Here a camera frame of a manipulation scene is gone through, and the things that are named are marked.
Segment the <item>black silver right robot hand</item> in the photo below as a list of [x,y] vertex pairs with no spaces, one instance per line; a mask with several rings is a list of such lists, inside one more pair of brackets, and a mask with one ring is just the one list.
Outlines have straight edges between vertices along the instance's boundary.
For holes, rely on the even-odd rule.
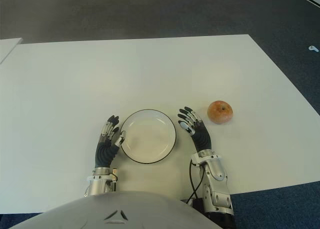
[[180,118],[178,124],[192,138],[196,151],[212,149],[210,134],[201,117],[190,107],[180,108],[177,116]]

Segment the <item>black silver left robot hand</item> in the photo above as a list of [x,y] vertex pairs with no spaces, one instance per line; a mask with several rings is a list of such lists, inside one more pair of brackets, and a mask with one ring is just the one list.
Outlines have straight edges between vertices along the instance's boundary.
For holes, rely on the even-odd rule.
[[126,139],[126,132],[119,131],[119,116],[112,115],[103,125],[95,151],[95,168],[109,168]]

